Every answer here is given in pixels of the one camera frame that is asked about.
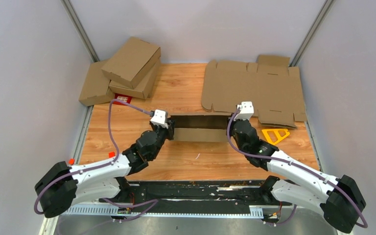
flattened cardboard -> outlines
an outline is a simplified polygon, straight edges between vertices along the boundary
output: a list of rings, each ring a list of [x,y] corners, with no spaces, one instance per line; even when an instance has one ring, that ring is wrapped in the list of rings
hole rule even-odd
[[[227,142],[227,113],[173,114],[175,132],[173,141]]]
[[[156,76],[158,75],[160,66],[161,61],[158,60],[134,90],[115,81],[110,82],[110,90],[118,94],[125,94],[136,98],[147,99],[148,97],[150,97],[150,93],[152,91],[153,84],[155,83]]]
[[[131,37],[102,67],[103,74],[134,89],[160,56],[159,46]]]
[[[231,113],[237,104],[251,101],[263,125],[296,128],[295,121],[306,121],[305,103],[299,68],[288,63],[288,57],[273,55],[260,55],[258,63],[210,61],[202,107]]]
[[[106,61],[100,61],[90,65],[78,99],[82,104],[92,106],[108,103],[115,98],[115,94],[109,89],[110,80],[101,72],[105,63]]]

cardboard box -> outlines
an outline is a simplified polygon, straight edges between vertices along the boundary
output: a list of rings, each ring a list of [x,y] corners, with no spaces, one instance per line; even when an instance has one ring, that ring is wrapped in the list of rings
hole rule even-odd
[[[251,101],[263,125],[296,128],[306,121],[298,67],[288,67],[289,57],[260,55],[258,63],[212,60],[205,70],[202,107],[234,112],[235,105]]]
[[[104,64],[103,74],[112,81],[134,89],[160,56],[159,46],[131,37]]]
[[[115,94],[109,89],[110,80],[101,72],[104,63],[103,61],[92,63],[89,67],[78,99],[86,106],[108,103],[115,98]]]
[[[111,81],[109,87],[114,93],[147,99],[150,97],[150,93],[152,91],[153,84],[155,83],[156,75],[158,75],[160,66],[161,61],[158,60],[134,90],[115,81]]]
[[[175,133],[173,141],[227,142],[228,113],[173,114]]]

yellow triangle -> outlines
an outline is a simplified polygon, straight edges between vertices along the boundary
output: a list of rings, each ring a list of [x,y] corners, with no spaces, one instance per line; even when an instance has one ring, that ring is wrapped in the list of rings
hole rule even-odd
[[[278,144],[280,141],[284,140],[286,137],[290,135],[290,132],[288,129],[263,129],[261,130],[263,132],[264,137],[266,138],[266,141],[272,145]],[[278,138],[275,142],[272,141],[272,138],[270,138],[269,131],[273,131],[275,133],[276,138]],[[285,135],[280,136],[280,131],[284,131]]]

gray floor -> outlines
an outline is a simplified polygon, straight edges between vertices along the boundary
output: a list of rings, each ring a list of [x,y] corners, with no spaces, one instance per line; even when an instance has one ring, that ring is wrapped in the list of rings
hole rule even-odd
[[[282,210],[285,219],[290,209]],[[62,235],[78,235],[107,220],[106,216],[64,215],[58,225]],[[323,218],[307,209],[298,209],[293,219],[283,225],[270,227],[255,219],[203,219],[141,217],[119,223],[108,223],[86,235],[336,235]]]

wood grain surface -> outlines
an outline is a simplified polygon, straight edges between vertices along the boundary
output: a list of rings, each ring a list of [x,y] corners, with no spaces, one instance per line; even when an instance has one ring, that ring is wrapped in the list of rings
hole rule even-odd
[[[206,64],[163,64],[152,98],[133,98],[131,104],[146,110],[162,109],[169,113],[204,112],[201,92]],[[95,105],[90,121],[81,164],[108,158],[115,150],[107,131],[108,104]],[[150,130],[150,117],[122,105],[112,110],[112,131],[120,151],[125,150],[145,130]],[[251,119],[258,135],[264,138],[256,118]],[[303,122],[290,130],[290,136],[277,146],[294,159],[318,169],[315,155]],[[128,180],[222,180],[265,179],[275,175],[249,164],[228,143],[166,141],[158,157]]]

